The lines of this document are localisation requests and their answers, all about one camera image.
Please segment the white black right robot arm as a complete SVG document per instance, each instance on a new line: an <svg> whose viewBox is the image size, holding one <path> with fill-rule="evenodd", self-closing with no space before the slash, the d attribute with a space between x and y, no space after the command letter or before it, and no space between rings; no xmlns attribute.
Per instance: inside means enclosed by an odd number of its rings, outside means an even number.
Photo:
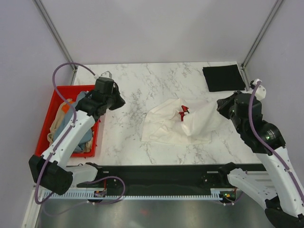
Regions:
<svg viewBox="0 0 304 228"><path fill-rule="evenodd" d="M243 191L262 207L275 228L302 228L304 188L293 170L281 132L263 120L261 102L253 94L237 91L219 99L217 105L219 114L232 121L242 141L262 162L274 190L232 162L220 167L218 183Z"/></svg>

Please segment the white t-shirt red print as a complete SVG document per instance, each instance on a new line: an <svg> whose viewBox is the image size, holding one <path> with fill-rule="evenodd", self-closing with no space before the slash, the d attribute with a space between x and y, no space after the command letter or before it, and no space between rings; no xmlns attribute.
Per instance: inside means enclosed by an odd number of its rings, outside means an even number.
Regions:
<svg viewBox="0 0 304 228"><path fill-rule="evenodd" d="M212 133L226 118L217 111L217 102L168 99L147 113L143 142L170 145L196 145L212 141Z"/></svg>

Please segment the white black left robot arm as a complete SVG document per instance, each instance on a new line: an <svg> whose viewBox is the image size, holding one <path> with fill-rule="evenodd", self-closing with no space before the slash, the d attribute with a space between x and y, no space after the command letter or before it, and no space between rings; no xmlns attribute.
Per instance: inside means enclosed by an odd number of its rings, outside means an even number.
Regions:
<svg viewBox="0 0 304 228"><path fill-rule="evenodd" d="M57 195L65 194L71 186L89 182L99 187L104 175L91 164L69 167L67 165L80 140L107 110L122 107L125 101L120 96L117 83L107 77L99 77L94 89L81 99L63 131L42 153L33 155L29 167L36 186L42 186Z"/></svg>

